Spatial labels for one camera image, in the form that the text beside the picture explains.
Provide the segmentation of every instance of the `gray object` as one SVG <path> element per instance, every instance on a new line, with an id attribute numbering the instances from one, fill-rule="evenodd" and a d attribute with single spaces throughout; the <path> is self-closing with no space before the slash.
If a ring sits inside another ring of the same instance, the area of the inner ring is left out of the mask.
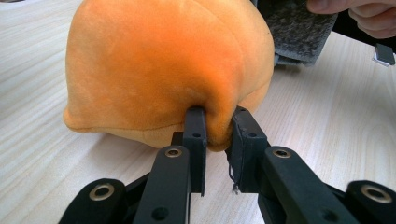
<path id="1" fill-rule="evenodd" d="M 271 1 L 263 15 L 275 42 L 276 64 L 314 65 L 334 26 L 337 15 L 318 15 L 305 2 Z"/>
<path id="2" fill-rule="evenodd" d="M 376 44 L 375 45 L 375 53 L 376 53 L 376 58 L 383 62 L 387 63 L 390 65 L 395 64 L 395 57 L 393 56 L 393 50 L 392 48 L 382 45 L 382 44 Z"/>

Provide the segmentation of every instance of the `gray fabric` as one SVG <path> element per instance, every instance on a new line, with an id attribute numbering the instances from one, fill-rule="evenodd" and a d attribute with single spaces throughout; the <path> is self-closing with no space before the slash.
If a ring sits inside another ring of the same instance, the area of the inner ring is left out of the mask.
<path id="1" fill-rule="evenodd" d="M 337 15 L 317 15 L 305 3 L 280 0 L 265 18 L 275 42 L 277 64 L 313 65 L 321 53 Z"/>

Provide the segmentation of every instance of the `hand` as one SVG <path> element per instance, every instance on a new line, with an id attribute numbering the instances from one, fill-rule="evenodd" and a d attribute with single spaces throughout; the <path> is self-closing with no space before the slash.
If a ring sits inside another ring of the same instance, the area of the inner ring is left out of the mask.
<path id="1" fill-rule="evenodd" d="M 308 0 L 307 7 L 318 14 L 349 8 L 349 16 L 366 34 L 378 39 L 396 36 L 396 0 Z"/>

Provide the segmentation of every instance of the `orange plush toy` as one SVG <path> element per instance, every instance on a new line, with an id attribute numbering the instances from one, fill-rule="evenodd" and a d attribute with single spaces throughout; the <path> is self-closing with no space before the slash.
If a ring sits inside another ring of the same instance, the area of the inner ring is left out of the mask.
<path id="1" fill-rule="evenodd" d="M 254 111 L 273 69 L 273 38 L 248 0 L 86 0 L 68 37 L 64 122 L 165 147 L 198 105 L 220 151 L 236 106 Z"/>

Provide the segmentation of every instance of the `soft velvet fabric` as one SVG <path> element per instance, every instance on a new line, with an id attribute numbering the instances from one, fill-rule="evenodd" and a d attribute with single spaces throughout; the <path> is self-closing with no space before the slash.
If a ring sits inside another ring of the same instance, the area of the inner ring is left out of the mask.
<path id="1" fill-rule="evenodd" d="M 70 27 L 64 122 L 153 147 L 205 108 L 209 148 L 230 144 L 237 105 L 268 90 L 274 42 L 248 0 L 86 0 Z"/>

